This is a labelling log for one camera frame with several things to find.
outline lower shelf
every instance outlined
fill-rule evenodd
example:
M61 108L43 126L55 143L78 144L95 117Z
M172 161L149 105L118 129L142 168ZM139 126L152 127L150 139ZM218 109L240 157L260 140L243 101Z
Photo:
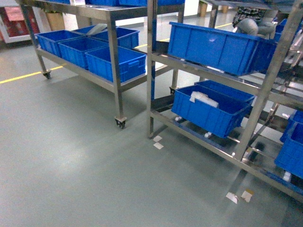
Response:
M100 87L103 87L106 90L109 90L109 91L114 93L114 84L111 81L108 81L108 80L106 80L106 79L104 79L104 78L102 78L102 77L100 77L100 76L98 76L94 73L89 72L88 70L85 70L85 69L83 69L83 68L81 68L81 67L79 67L75 64L70 63L69 61L66 61L62 58L59 58L59 57L57 57L57 56L55 56L55 55L53 55L49 52L46 52L46 51L40 49L40 48L37 49L37 54L55 62L55 63L57 63L59 65L62 65L63 67L69 69L70 71L73 71L73 72L79 74L80 76L90 80L91 82L93 82L95 84L98 84ZM171 67L168 67L168 66L164 65L164 66L157 69L156 75L158 76L158 75L163 74L163 73L165 73L165 72L167 72L171 69L172 69ZM130 79L130 80L124 82L124 83L121 83L120 90L122 92L127 91L127 90L129 90L129 89L131 89L131 88L133 88L137 85L140 85L140 84L146 82L146 79L147 79L146 74L142 74L138 77Z
M164 113L160 113L156 110L151 110L151 117L162 122L168 127L171 127L175 131L179 132L183 136L193 140L194 142L202 145L213 153L219 155L220 157L230 161L241 169L251 173L252 175L258 177L264 182L270 184L271 186L276 187L277 189L283 191L284 193L294 197L295 199L303 202L303 188L300 188L296 185L293 185L289 182L284 181L281 176L283 170L274 165L274 158L278 155L278 152L281 148L281 144L276 143L268 138L259 136L258 139L254 142L253 147L259 153L262 153L258 150L258 144L264 145L264 152L262 156L258 158L251 158L251 149L248 149L248 156L250 158L243 158L242 161L235 159L232 156L232 153L235 150L237 145L238 138L240 137L243 129L238 128L233 131L229 139L221 139L218 137L205 138L205 131L197 126L187 126L181 122L170 119Z

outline patterned clothing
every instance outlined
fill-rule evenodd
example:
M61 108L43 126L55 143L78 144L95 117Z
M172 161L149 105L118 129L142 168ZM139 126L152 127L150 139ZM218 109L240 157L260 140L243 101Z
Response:
M255 22L262 22L265 9L239 7L235 17L232 20L232 26L235 27L240 21L245 18L253 19Z

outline metal leg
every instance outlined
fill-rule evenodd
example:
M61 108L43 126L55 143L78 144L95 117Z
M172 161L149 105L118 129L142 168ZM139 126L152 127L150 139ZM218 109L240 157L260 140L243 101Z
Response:
M183 23L184 20L184 4L180 7L178 12L178 23ZM170 93L174 94L175 89L177 88L177 82L178 82L178 70L174 69L172 74L172 83L170 87Z
M151 110L152 100L155 99L156 77L156 62L152 60L152 53L156 50L158 0L148 0L147 8L147 136L151 138L154 129Z
M45 67L45 64L44 64L44 61L42 59L42 56L38 54L37 52L37 48L38 48L38 41L36 40L35 38L35 33L33 31L33 28L32 28L32 25L30 24L30 19L28 17L28 8L24 5L21 5L21 10L22 10L22 14L23 14L23 17L24 17L24 21L25 21L25 24L27 26L27 29L28 29L28 32L29 32L29 35L30 35L30 38L32 40L32 43L33 43L33 46L34 46L34 49L35 49L35 52L37 54L37 57L38 57L38 60L39 60L39 63L40 63L40 66L42 68L42 73L43 75L50 79L50 71L46 70L46 67Z
M276 76L280 70L280 67L285 59L285 56L291 46L292 39L297 30L297 27L303 16L302 0L297 0L290 13L285 29L282 33L280 42L276 48L275 54L267 70L266 77L263 81L262 87L258 93L256 103L251 111L250 118L245 127L245 131L240 139L240 143L236 147L235 158L242 160L250 138L254 133L257 126L259 116L265 107L268 95L275 82Z
M208 27L214 28L216 25L217 15L218 15L218 6L213 5L212 11L210 13L209 25Z
M126 117L123 112L123 101L122 101L122 90L120 81L120 69L119 69L119 58L118 58L118 41L117 41L117 31L116 22L108 16L108 41L110 49L110 59L112 62L112 72L114 80L114 94L116 103L116 123L120 128L124 128Z

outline white paper scrap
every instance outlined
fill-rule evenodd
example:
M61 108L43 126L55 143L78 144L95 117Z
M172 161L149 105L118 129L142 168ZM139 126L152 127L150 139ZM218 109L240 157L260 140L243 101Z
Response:
M254 194L253 191L251 191L251 190L249 190L249 189L246 189L246 190L243 192L241 198L244 199L246 202L250 202L250 199L251 199L251 197L252 197L253 194Z
M161 139L162 139L161 136L156 136L155 138L153 138L153 141L159 142Z
M290 117L290 115L285 114L285 113L283 113L282 116L284 116L284 117L287 118L287 119Z
M234 203L236 204L238 203L238 197L234 193L229 192L227 193L226 197L231 201L233 201Z
M161 148L164 147L164 146L163 146L162 144L160 144L160 143L155 143L154 146L155 146L156 148L158 148L159 150L160 150Z

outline bin handle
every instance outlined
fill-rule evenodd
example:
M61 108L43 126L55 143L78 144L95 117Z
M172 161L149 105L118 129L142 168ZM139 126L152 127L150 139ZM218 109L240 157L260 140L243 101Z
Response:
M139 65L139 61L133 61L133 62L131 62L131 63L128 63L128 66L129 66L129 67L133 67L133 66L135 66L135 65Z

